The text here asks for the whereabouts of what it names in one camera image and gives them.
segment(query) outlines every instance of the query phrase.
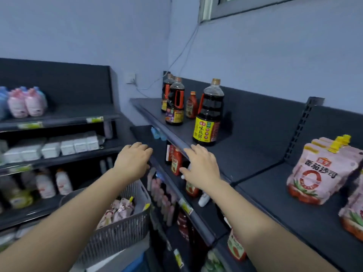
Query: person's right hand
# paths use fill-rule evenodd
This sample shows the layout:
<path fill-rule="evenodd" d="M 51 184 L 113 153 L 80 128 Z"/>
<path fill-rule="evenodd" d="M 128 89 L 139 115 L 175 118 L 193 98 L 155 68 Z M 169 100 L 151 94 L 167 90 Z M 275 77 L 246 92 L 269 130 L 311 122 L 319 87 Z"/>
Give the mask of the person's right hand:
<path fill-rule="evenodd" d="M 141 178 L 149 167 L 147 164 L 152 154 L 152 148 L 136 142 L 126 145 L 118 154 L 115 166 L 111 169 L 115 177 L 130 184 Z"/>
<path fill-rule="evenodd" d="M 209 187 L 213 187 L 214 183 L 221 181 L 216 158 L 200 145 L 191 147 L 191 149 L 184 149 L 192 165 L 191 171 L 182 167 L 180 172 L 193 186 L 208 193 Z"/>

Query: green price tag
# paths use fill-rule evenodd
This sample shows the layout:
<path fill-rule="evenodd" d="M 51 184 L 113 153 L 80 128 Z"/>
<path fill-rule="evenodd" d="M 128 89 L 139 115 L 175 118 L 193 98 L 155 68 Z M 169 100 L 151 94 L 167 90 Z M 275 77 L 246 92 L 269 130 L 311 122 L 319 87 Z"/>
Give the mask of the green price tag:
<path fill-rule="evenodd" d="M 179 200 L 179 205 L 182 207 L 182 209 L 190 215 L 193 212 L 193 208 L 184 200 L 184 198 L 181 198 Z"/>
<path fill-rule="evenodd" d="M 43 123 L 42 123 L 42 121 L 30 122 L 30 123 L 20 123 L 20 124 L 18 124 L 18 128 L 21 130 L 40 129 L 40 128 L 43 128 Z"/>
<path fill-rule="evenodd" d="M 28 165 L 22 165 L 22 166 L 14 166 L 9 168 L 10 174 L 25 172 L 25 171 L 31 171 L 33 169 L 33 166 L 31 164 Z"/>
<path fill-rule="evenodd" d="M 99 116 L 99 117 L 89 117 L 86 118 L 87 123 L 99 123 L 99 122 L 103 122 L 103 116 Z"/>
<path fill-rule="evenodd" d="M 179 269 L 182 269 L 183 266 L 184 266 L 184 263 L 183 263 L 182 256 L 180 255 L 178 249 L 174 250 L 174 255 L 175 255 L 176 262 L 177 262 L 177 264 L 179 266 Z"/>

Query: light blue wall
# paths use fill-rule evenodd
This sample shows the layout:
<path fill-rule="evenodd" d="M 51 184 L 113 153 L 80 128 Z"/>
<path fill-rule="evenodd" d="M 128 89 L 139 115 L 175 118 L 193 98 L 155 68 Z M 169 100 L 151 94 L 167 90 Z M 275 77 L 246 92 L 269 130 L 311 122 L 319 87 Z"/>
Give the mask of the light blue wall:
<path fill-rule="evenodd" d="M 148 87 L 167 68 L 170 0 L 0 0 L 0 57 L 110 65 L 121 111 L 146 124 L 129 103 L 143 97 L 123 83 L 137 73 Z M 144 93 L 159 97 L 161 81 Z"/>
<path fill-rule="evenodd" d="M 172 0 L 169 64 L 197 24 L 199 0 Z M 202 24 L 175 75 L 363 113 L 363 0 L 296 0 Z"/>

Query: yellow spout cap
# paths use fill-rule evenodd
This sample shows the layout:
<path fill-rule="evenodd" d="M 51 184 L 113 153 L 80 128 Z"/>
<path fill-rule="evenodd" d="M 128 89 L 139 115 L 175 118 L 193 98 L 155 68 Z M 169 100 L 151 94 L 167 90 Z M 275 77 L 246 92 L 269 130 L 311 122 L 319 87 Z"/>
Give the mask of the yellow spout cap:
<path fill-rule="evenodd" d="M 342 143 L 338 141 L 333 141 L 333 143 L 330 145 L 328 151 L 336 154 L 339 152 L 339 148 L 341 147 Z"/>
<path fill-rule="evenodd" d="M 342 136 L 337 136 L 337 138 L 335 139 L 335 141 L 337 141 L 337 142 L 339 142 L 341 144 L 340 148 L 342 147 L 343 140 L 344 140 L 344 137 L 342 137 Z"/>
<path fill-rule="evenodd" d="M 348 135 L 348 134 L 343 135 L 343 141 L 342 141 L 343 145 L 348 146 L 348 144 L 350 143 L 351 138 L 352 137 L 350 135 Z"/>

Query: soy sauce bottle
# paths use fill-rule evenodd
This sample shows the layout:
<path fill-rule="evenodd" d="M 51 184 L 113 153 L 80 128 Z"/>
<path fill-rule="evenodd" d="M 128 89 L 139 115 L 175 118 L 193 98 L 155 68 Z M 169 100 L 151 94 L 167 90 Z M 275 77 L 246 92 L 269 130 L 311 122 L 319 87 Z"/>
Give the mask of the soy sauce bottle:
<path fill-rule="evenodd" d="M 184 120 L 184 85 L 180 77 L 170 86 L 165 121 L 170 125 L 181 125 Z"/>
<path fill-rule="evenodd" d="M 173 85 L 174 83 L 174 79 L 173 79 L 173 75 L 171 73 L 168 73 L 168 78 L 164 80 L 163 82 L 163 93 L 161 94 L 161 111 L 162 112 L 166 112 L 166 108 L 167 108 L 167 102 L 168 102 L 168 97 L 169 97 L 169 92 L 170 92 L 170 86 Z"/>
<path fill-rule="evenodd" d="M 204 89 L 200 100 L 193 140 L 202 146 L 212 146 L 217 140 L 224 98 L 224 93 L 219 86 L 220 83 L 220 79 L 214 78 L 211 85 Z"/>

